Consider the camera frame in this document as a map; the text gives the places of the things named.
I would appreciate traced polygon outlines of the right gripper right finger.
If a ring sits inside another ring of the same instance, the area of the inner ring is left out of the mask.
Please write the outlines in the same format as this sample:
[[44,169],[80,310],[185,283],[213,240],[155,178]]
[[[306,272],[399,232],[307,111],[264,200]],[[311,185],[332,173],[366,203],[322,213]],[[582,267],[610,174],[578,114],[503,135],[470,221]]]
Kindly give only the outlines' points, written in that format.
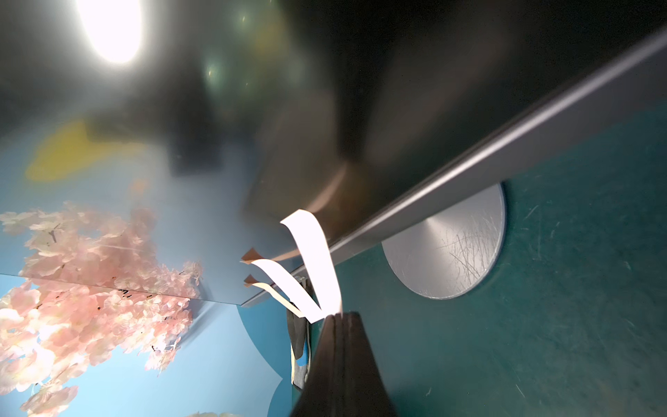
[[373,356],[361,316],[341,317],[342,416],[397,416]]

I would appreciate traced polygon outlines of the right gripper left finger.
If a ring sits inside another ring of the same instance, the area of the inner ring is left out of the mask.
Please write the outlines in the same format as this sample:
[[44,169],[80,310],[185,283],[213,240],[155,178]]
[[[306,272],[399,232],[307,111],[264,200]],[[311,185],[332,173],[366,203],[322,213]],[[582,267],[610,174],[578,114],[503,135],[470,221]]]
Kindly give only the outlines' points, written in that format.
[[341,314],[325,319],[310,373],[291,416],[342,416],[341,319]]

